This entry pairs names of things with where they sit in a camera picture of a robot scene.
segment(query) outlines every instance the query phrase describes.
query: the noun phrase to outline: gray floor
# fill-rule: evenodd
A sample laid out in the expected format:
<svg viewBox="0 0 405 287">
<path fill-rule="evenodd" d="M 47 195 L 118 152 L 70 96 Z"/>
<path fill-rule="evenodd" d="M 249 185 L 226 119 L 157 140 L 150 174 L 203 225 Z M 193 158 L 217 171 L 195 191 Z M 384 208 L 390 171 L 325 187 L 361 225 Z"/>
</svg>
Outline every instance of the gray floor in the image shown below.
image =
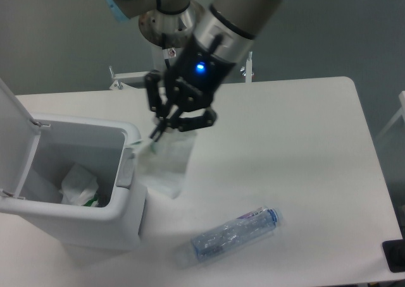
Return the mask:
<svg viewBox="0 0 405 287">
<path fill-rule="evenodd" d="M 0 77 L 15 94 L 105 90 L 109 65 L 152 65 L 137 20 L 117 23 L 104 0 L 0 0 L 0 25 Z M 253 47 L 255 79 L 348 76 L 375 135 L 405 90 L 404 37 L 405 0 L 288 0 Z"/>
</svg>

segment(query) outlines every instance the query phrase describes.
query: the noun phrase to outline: trash can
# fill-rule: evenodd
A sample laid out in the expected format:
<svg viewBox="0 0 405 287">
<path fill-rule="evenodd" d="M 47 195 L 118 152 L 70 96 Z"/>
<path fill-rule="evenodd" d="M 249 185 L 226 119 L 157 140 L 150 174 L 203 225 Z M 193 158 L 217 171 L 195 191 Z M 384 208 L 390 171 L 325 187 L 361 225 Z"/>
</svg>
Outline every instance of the trash can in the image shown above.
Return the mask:
<svg viewBox="0 0 405 287">
<path fill-rule="evenodd" d="M 31 115 L 1 79 L 0 122 L 0 212 L 63 243 L 120 250 L 139 244 L 147 190 L 135 178 L 134 125 Z M 105 207 L 61 204 L 60 185 L 74 164 L 97 176 Z"/>
</svg>

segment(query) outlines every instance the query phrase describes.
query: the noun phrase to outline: white table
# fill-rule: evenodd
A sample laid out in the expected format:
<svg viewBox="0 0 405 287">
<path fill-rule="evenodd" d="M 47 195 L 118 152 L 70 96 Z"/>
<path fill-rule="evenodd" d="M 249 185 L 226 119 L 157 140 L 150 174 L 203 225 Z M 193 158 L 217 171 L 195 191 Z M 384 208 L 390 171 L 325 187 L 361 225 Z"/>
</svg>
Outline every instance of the white table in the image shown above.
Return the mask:
<svg viewBox="0 0 405 287">
<path fill-rule="evenodd" d="M 117 119 L 147 136 L 144 90 L 20 96 L 30 112 Z M 142 245 L 62 245 L 0 215 L 2 286 L 326 286 L 404 279 L 381 243 L 401 237 L 354 84 L 348 78 L 221 87 L 175 200 L 149 191 Z M 285 224 L 214 263 L 178 269 L 191 236 L 262 205 Z"/>
</svg>

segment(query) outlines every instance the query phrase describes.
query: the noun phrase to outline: plastic bottle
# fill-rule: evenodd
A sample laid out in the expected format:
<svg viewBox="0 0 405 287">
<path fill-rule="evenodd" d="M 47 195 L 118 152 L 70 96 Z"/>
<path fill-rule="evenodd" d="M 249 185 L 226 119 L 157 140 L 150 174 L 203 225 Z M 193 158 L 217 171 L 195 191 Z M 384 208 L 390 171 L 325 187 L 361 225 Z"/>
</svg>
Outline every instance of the plastic bottle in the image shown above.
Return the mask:
<svg viewBox="0 0 405 287">
<path fill-rule="evenodd" d="M 191 243 L 203 262 L 275 229 L 278 223 L 276 210 L 260 207 L 192 238 Z"/>
</svg>

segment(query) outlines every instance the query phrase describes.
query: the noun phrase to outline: blue led light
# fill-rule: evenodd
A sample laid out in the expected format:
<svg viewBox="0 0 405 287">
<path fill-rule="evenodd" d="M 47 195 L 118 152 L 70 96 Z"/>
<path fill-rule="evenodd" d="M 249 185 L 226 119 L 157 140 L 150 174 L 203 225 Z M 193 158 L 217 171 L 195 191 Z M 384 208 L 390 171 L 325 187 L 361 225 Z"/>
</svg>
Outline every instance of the blue led light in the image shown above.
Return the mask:
<svg viewBox="0 0 405 287">
<path fill-rule="evenodd" d="M 196 72 L 198 74 L 205 73 L 205 64 L 204 63 L 198 63 L 197 66 L 196 66 Z"/>
</svg>

